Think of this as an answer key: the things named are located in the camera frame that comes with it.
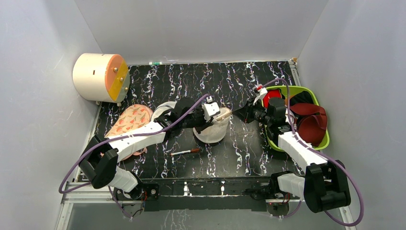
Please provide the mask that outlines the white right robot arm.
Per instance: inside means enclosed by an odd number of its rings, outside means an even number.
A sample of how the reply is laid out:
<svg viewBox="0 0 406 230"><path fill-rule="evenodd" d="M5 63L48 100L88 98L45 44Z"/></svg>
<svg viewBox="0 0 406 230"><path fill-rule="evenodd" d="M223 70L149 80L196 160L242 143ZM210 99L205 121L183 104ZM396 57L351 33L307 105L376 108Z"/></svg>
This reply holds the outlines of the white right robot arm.
<svg viewBox="0 0 406 230"><path fill-rule="evenodd" d="M305 143L292 128L291 110L282 98L269 99L264 108L255 99L250 99L244 107L233 115L244 123L258 121L266 126L268 134L277 146L285 151L305 172L304 177L292 172L279 172L271 175L270 194L283 198L287 193L303 199L314 212L348 206L351 203L347 177L341 164L317 154L311 145Z"/></svg>

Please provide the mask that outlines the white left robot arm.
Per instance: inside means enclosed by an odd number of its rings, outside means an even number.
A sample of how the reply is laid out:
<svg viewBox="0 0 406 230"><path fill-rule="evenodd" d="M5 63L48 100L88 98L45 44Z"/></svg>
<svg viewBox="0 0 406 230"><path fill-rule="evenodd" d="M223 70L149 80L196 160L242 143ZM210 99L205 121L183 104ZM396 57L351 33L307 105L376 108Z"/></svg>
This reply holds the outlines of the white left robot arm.
<svg viewBox="0 0 406 230"><path fill-rule="evenodd" d="M110 138L93 136L78 160L78 167L94 189L109 186L130 199L139 199L148 194L152 186L117 164L137 150L167 141L183 129L194 128L201 132L212 126L218 114L218 104L207 94L196 102L182 98L163 103L153 113L154 119L140 128Z"/></svg>

